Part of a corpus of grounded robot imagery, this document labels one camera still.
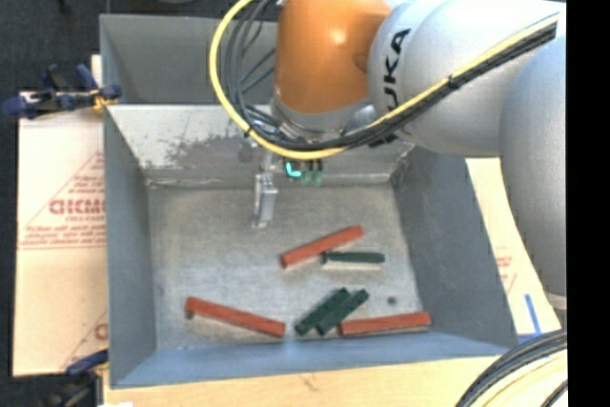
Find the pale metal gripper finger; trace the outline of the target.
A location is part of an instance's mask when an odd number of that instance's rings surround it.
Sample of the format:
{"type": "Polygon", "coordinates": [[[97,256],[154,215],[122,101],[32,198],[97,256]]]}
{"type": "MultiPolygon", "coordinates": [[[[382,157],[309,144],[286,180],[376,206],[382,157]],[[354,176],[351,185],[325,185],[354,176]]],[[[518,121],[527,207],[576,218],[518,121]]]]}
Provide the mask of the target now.
{"type": "Polygon", "coordinates": [[[271,222],[275,215],[275,201],[278,188],[272,179],[264,181],[264,221],[271,222]]]}
{"type": "Polygon", "coordinates": [[[265,224],[265,196],[266,183],[265,177],[261,173],[254,176],[253,181],[253,217],[252,224],[255,229],[261,229],[265,224]]]}

